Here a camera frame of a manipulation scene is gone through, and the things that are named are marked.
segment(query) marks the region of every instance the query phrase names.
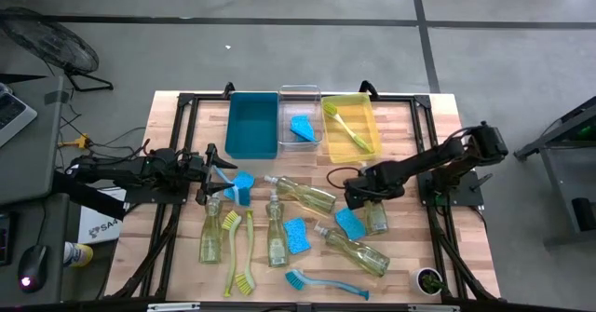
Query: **yellow bottle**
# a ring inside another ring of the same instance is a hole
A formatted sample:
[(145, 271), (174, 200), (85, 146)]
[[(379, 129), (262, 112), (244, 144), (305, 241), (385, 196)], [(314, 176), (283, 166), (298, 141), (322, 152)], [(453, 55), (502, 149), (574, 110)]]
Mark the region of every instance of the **yellow bottle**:
[(292, 196), (306, 208), (321, 214), (331, 214), (333, 211), (336, 196), (308, 185), (295, 183), (288, 177), (264, 176), (264, 179), (276, 186), (280, 196)]
[(222, 223), (220, 213), (222, 202), (216, 193), (205, 204), (205, 223), (201, 232), (201, 247), (198, 261), (206, 265), (215, 265), (222, 261)]
[(325, 243), (341, 251), (348, 259), (369, 273), (382, 277), (389, 267), (389, 258), (362, 242), (352, 241), (337, 229), (315, 226), (315, 231), (325, 237)]
[(366, 235), (381, 234), (389, 230), (383, 201), (378, 203), (373, 203), (370, 200), (364, 202), (364, 226), (366, 227)]
[(267, 229), (267, 256), (270, 267), (282, 267), (288, 265), (288, 239), (283, 229), (284, 204), (279, 202), (276, 190), (271, 190), (271, 199), (265, 206), (267, 217), (269, 217), (269, 228)]

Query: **yellow dish brush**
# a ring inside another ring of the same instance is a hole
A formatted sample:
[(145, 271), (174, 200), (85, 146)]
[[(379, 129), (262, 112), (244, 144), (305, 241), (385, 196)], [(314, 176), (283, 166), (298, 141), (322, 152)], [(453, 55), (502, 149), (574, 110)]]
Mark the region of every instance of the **yellow dish brush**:
[(232, 284), (234, 284), (234, 273), (236, 272), (236, 231), (242, 222), (242, 217), (239, 216), (236, 212), (231, 210), (223, 219), (222, 228), (225, 230), (230, 231), (229, 239), (230, 239), (230, 269), (227, 273), (227, 279), (225, 280), (225, 292), (223, 293), (224, 297), (230, 296), (230, 291), (232, 290)]
[(254, 246), (254, 227), (252, 226), (252, 210), (246, 211), (246, 226), (249, 231), (249, 257), (246, 260), (246, 266), (244, 267), (243, 274), (236, 275), (236, 285), (244, 295), (252, 293), (256, 284), (254, 284), (254, 278), (251, 274), (251, 258), (252, 258), (252, 247)]
[(323, 111), (325, 112), (326, 115), (328, 115), (335, 121), (339, 122), (340, 125), (344, 126), (345, 131), (347, 131), (347, 133), (352, 137), (352, 140), (354, 140), (354, 142), (360, 148), (366, 150), (367, 153), (370, 153), (370, 154), (373, 153), (373, 150), (370, 147), (370, 145), (368, 145), (364, 140), (362, 140), (362, 138), (360, 138), (360, 136), (356, 135), (356, 133), (354, 131), (352, 131), (352, 129), (348, 128), (345, 125), (344, 120), (342, 120), (342, 117), (339, 116), (339, 114), (337, 114), (337, 107), (335, 107), (334, 104), (332, 104), (330, 102), (324, 102), (323, 103)]

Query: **teal plastic bin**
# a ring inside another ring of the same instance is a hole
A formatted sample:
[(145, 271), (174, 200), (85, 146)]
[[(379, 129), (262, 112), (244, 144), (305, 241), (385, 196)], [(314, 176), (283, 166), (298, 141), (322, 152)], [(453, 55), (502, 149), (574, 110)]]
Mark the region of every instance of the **teal plastic bin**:
[(278, 156), (278, 94), (232, 94), (225, 152), (236, 159)]

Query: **blue sponge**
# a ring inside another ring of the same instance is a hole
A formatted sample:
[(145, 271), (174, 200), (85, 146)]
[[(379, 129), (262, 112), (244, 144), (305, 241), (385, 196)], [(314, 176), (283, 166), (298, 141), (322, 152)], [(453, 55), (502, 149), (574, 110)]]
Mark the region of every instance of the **blue sponge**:
[(357, 240), (366, 236), (366, 228), (362, 221), (349, 208), (335, 213), (335, 221), (344, 230), (347, 238)]
[(308, 116), (295, 115), (291, 117), (290, 130), (297, 135), (297, 141), (316, 142), (315, 130), (308, 122)]
[(306, 239), (306, 223), (303, 218), (294, 218), (283, 224), (288, 233), (288, 249), (292, 254), (310, 249)]
[[(250, 206), (251, 205), (251, 187), (254, 184), (254, 177), (246, 171), (239, 171), (238, 175), (232, 183), (238, 188), (238, 193), (240, 199), (238, 200), (238, 204), (241, 206)], [(230, 187), (223, 190), (223, 195), (234, 199), (234, 190)]]

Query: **butcher block tabletop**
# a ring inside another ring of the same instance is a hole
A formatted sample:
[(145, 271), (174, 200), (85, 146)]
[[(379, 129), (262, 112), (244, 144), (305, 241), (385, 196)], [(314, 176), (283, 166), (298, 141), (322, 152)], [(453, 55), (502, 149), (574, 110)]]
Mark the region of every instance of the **butcher block tabletop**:
[[(157, 91), (147, 121), (144, 139), (151, 139), (148, 149), (167, 148), (176, 112), (180, 91)], [(435, 128), (442, 142), (449, 134), (461, 128), (455, 97), (452, 94), (431, 94)], [(368, 165), (382, 160), (402, 160), (416, 154), (412, 116), (408, 103), (373, 102), (376, 124), (381, 134), (382, 154)], [(178, 148), (183, 147), (190, 108), (185, 109)], [(311, 249), (291, 255), (287, 268), (270, 268), (267, 265), (266, 241), (268, 220), (265, 205), (269, 201), (272, 185), (264, 181), (265, 175), (287, 176), (297, 183), (316, 186), (337, 196), (335, 210), (346, 207), (343, 190), (330, 186), (325, 177), (330, 170), (351, 166), (360, 168), (360, 163), (333, 164), (328, 156), (325, 141), (316, 151), (278, 152), (276, 159), (237, 160), (224, 150), (229, 102), (201, 102), (198, 106), (195, 136), (192, 151), (205, 153), (208, 143), (215, 143), (224, 160), (255, 176), (251, 189), (251, 208), (254, 215), (254, 253), (251, 272), (256, 289), (249, 296), (243, 295), (235, 285), (232, 296), (224, 298), (224, 283), (230, 261), (229, 241), (223, 235), (222, 262), (219, 265), (203, 265), (198, 262), (201, 228), (205, 218), (204, 208), (195, 201), (196, 187), (193, 185), (183, 206), (176, 236), (175, 250), (171, 264), (168, 287), (168, 301), (252, 301), (252, 302), (312, 302), (312, 303), (365, 303), (360, 296), (336, 288), (305, 286), (295, 290), (285, 279), (285, 273), (292, 268), (302, 269), (312, 278), (341, 280), (370, 292), (369, 303), (426, 303), (437, 302), (439, 297), (424, 297), (410, 288), (410, 275), (421, 267), (435, 267), (427, 213), (421, 207), (415, 177), (405, 184), (405, 196), (384, 202), (389, 231), (382, 235), (365, 237), (361, 241), (377, 249), (391, 259), (389, 268), (382, 278), (369, 275), (350, 262), (342, 253), (325, 245), (323, 237), (313, 230), (317, 221), (328, 227), (337, 227), (332, 216), (322, 216), (305, 210), (297, 201), (282, 198), (286, 204), (284, 222), (302, 217), (307, 225), (307, 238)], [(427, 129), (422, 129), (427, 141)], [(224, 170), (232, 179), (237, 171)], [(341, 183), (354, 176), (353, 170), (341, 170), (333, 174), (332, 180)], [(223, 202), (221, 219), (233, 208), (231, 201)], [(243, 216), (237, 231), (237, 274), (244, 270), (248, 253), (248, 235), (245, 209), (234, 210)], [(141, 263), (149, 248), (156, 205), (143, 204), (127, 215), (117, 242), (105, 294), (120, 289)], [(361, 218), (362, 209), (355, 213)], [(453, 208), (455, 233), (462, 258), (482, 285), (493, 295), (499, 290), (494, 273), (493, 260), (482, 220), (470, 208)], [(449, 257), (443, 253), (450, 289), (455, 294), (454, 271)], [(152, 285), (155, 289), (161, 269), (162, 255), (156, 261)]]

